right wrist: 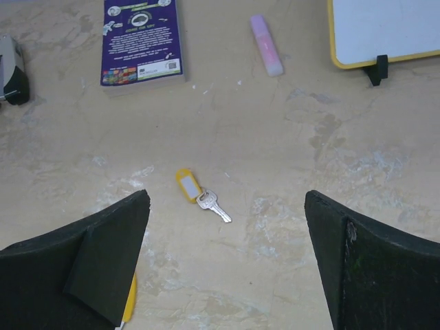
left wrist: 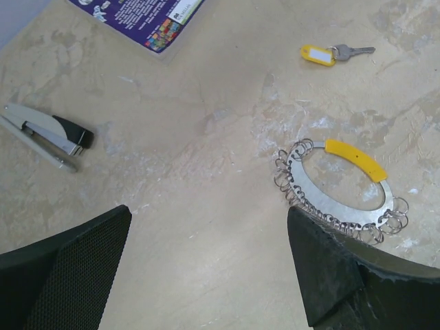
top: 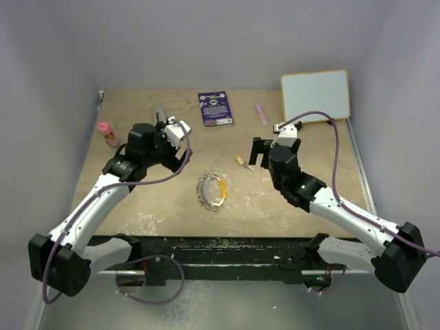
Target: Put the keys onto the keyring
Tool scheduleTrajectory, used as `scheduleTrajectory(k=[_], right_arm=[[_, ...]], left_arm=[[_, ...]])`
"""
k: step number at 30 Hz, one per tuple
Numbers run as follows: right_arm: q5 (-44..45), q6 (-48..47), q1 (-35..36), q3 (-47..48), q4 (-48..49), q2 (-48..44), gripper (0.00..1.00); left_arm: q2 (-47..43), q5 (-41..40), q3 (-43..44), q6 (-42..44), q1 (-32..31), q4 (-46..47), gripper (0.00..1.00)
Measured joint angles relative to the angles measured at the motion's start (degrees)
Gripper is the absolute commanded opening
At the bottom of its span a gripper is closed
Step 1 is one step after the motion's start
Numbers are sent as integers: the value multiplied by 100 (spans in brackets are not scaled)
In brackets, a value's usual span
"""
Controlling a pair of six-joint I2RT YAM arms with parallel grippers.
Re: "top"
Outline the key with yellow tag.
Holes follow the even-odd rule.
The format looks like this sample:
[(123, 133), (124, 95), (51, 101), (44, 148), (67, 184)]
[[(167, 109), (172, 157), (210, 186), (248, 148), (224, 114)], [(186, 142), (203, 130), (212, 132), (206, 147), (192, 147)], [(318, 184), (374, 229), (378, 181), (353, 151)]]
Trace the key with yellow tag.
[(246, 168), (246, 169), (249, 169), (249, 170), (251, 170), (252, 172), (254, 172), (254, 169), (247, 163), (247, 162), (245, 162), (244, 160), (243, 160), (243, 158), (240, 156), (240, 155), (237, 155), (236, 156), (236, 160), (237, 160), (237, 162), (239, 163), (239, 165), (241, 166), (241, 167), (243, 167), (243, 168)]

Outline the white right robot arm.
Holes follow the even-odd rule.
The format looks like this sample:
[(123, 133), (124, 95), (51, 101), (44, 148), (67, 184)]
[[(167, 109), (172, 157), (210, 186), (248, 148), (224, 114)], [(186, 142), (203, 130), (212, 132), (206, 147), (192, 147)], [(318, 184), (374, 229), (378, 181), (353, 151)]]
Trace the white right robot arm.
[(406, 292), (428, 260), (419, 228), (411, 222), (398, 225), (380, 219), (337, 196), (332, 187), (300, 169), (299, 146), (300, 141), (281, 146), (256, 137), (250, 164), (262, 155), (261, 167), (269, 171), (275, 190), (287, 203), (336, 224), (357, 239), (344, 241), (318, 234), (307, 246), (307, 264), (321, 269), (336, 263), (372, 272), (387, 288)]

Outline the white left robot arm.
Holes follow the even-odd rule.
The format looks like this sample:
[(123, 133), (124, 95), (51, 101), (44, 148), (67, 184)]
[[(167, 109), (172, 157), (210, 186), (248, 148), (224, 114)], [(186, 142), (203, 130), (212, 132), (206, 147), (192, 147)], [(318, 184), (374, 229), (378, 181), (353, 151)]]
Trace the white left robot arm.
[(136, 186), (146, 186), (147, 170), (161, 165), (180, 174), (192, 151), (187, 148), (181, 158), (176, 154), (182, 144), (189, 144), (191, 128), (174, 117), (156, 125), (134, 124), (126, 143), (121, 144), (107, 161), (98, 181), (72, 213), (47, 235), (35, 234), (28, 243), (31, 275), (42, 283), (42, 299), (52, 304), (48, 288), (58, 295), (77, 295), (91, 275), (122, 265), (133, 270), (144, 261), (142, 244), (125, 234), (90, 246), (89, 242), (109, 213)]

